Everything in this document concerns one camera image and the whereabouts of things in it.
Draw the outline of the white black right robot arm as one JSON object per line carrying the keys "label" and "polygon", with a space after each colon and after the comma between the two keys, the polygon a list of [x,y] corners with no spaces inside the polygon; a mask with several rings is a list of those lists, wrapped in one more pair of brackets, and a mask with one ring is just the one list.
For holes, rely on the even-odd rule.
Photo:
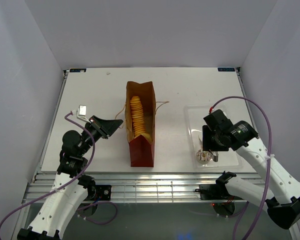
{"label": "white black right robot arm", "polygon": [[276,225],[288,230],[300,219],[300,182],[285,170],[274,155],[268,155],[259,134],[248,122],[241,120],[234,124],[220,109],[204,117],[204,121],[203,150],[233,150],[251,165],[267,188],[264,190],[235,173],[224,172],[216,180],[216,194],[222,199],[232,195],[262,206]]}

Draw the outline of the metal serving tongs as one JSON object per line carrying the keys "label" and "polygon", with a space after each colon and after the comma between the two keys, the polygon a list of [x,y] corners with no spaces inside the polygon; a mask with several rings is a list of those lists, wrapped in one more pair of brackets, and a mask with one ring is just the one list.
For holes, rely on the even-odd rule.
{"label": "metal serving tongs", "polygon": [[[199,140],[199,144],[200,144],[200,149],[203,150],[203,140],[200,137],[198,137],[198,140]],[[210,160],[210,161],[218,162],[219,161],[219,154],[217,152],[212,152],[212,151],[209,151],[209,152],[211,152],[211,154],[213,155],[213,159]]]}

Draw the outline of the long ridged orange bread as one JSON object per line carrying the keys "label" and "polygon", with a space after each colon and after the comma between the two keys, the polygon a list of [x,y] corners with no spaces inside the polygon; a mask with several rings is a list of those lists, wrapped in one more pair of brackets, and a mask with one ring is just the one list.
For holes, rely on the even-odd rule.
{"label": "long ridged orange bread", "polygon": [[149,142],[152,140],[146,131],[144,110],[139,96],[133,96],[129,102],[134,138],[143,136]]}

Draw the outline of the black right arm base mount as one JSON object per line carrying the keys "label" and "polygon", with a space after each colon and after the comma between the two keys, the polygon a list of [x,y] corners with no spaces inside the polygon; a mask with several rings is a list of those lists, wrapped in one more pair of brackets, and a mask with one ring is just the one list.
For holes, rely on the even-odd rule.
{"label": "black right arm base mount", "polygon": [[236,176],[237,175],[233,172],[224,171],[221,176],[215,180],[215,183],[200,184],[194,192],[200,194],[201,200],[241,200],[238,196],[230,195],[226,189],[226,184],[229,180]]}

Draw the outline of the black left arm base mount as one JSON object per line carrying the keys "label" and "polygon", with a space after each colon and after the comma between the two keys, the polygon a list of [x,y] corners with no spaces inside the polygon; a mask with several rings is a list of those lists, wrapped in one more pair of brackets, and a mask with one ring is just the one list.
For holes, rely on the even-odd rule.
{"label": "black left arm base mount", "polygon": [[91,191],[87,197],[89,201],[110,201],[112,194],[111,185],[95,185],[91,187]]}

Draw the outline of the white chocolate drizzled donut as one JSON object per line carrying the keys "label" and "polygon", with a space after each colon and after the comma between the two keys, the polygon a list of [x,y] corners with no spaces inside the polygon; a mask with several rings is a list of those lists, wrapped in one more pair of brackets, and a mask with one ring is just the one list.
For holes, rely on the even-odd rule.
{"label": "white chocolate drizzled donut", "polygon": [[211,161],[212,159],[213,159],[213,155],[209,151],[204,151],[203,149],[199,149],[196,152],[196,160],[203,165]]}

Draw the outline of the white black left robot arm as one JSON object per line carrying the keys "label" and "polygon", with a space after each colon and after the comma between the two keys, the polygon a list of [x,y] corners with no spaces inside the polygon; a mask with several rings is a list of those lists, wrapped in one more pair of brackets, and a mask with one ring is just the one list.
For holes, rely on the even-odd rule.
{"label": "white black left robot arm", "polygon": [[92,116],[85,121],[82,133],[67,131],[62,137],[60,160],[49,195],[27,228],[17,234],[19,240],[61,240],[64,232],[84,200],[96,195],[96,182],[84,171],[91,163],[84,158],[95,143],[108,139],[123,124],[121,119],[105,120]]}

